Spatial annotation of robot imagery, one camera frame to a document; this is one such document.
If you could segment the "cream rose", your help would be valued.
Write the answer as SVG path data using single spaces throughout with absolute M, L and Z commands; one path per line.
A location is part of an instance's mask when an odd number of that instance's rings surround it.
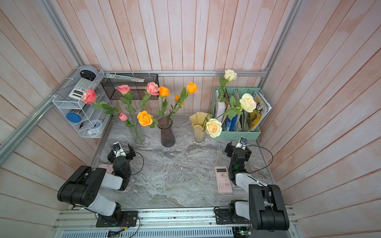
M 237 79 L 237 73 L 232 69 L 225 70 L 224 76 L 219 78 L 220 88 L 218 90 L 217 102 L 224 102 L 226 86 L 228 83 Z
M 203 131 L 206 132 L 211 138 L 217 138 L 222 133 L 222 122 L 218 119 L 212 118 L 208 114 L 202 123 Z
M 257 107 L 257 103 L 251 94 L 245 93 L 239 100 L 237 100 L 235 96 L 231 96 L 229 106 L 230 107 L 224 112 L 223 116 L 227 116 L 232 120 L 237 115 L 242 115 L 244 111 L 252 113 Z

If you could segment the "pink rose bud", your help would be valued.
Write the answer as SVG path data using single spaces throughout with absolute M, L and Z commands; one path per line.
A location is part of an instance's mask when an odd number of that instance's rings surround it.
M 119 119 L 120 119 L 122 122 L 125 123 L 125 126 L 126 126 L 126 127 L 127 127 L 128 124 L 135 124 L 135 123 L 133 122 L 133 120 L 130 121 L 129 118 L 128 118 L 128 116 L 125 115 L 124 113 L 120 113 L 120 115 L 119 115 Z

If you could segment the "orange rose large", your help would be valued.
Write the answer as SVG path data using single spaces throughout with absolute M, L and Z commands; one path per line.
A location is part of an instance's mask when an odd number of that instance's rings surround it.
M 139 124 L 143 127 L 154 128 L 158 125 L 158 119 L 149 114 L 147 111 L 139 112 L 137 118 Z

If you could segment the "orange carnation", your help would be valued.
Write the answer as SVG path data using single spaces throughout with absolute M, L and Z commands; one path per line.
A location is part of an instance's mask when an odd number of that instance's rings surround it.
M 175 96 L 175 105 L 171 105 L 170 112 L 168 115 L 168 119 L 172 119 L 175 114 L 183 107 L 185 104 L 184 99 L 178 95 Z

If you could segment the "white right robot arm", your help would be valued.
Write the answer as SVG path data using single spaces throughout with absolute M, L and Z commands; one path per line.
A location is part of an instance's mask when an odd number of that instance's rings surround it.
M 237 145 L 228 143 L 225 153 L 231 158 L 228 167 L 230 181 L 249 195 L 248 201 L 232 200 L 229 204 L 229 221 L 233 224 L 249 221 L 255 230 L 287 231 L 290 221 L 280 187 L 266 184 L 252 177 L 254 172 L 245 169 L 251 156 L 247 139 L 240 138 Z

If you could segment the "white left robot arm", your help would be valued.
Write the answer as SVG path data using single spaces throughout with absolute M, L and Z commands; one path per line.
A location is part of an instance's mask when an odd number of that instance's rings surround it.
M 59 189 L 58 201 L 84 207 L 100 217 L 121 220 L 120 204 L 101 195 L 99 189 L 125 190 L 133 175 L 130 161 L 135 156 L 132 146 L 129 145 L 128 150 L 124 151 L 120 143 L 114 143 L 108 155 L 113 171 L 108 172 L 101 167 L 80 166 Z

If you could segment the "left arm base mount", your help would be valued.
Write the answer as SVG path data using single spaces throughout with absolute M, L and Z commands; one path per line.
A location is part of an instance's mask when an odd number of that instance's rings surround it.
M 116 203 L 116 209 L 111 216 L 98 216 L 96 227 L 135 227 L 137 224 L 137 219 L 138 211 L 122 211 L 121 205 Z

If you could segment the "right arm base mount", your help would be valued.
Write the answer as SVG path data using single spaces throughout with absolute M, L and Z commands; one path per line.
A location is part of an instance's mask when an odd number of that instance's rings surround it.
M 231 200 L 228 208 L 214 207 L 217 225 L 232 225 L 244 224 L 250 222 L 252 225 L 257 225 L 257 217 L 254 214 L 254 209 L 246 200 Z

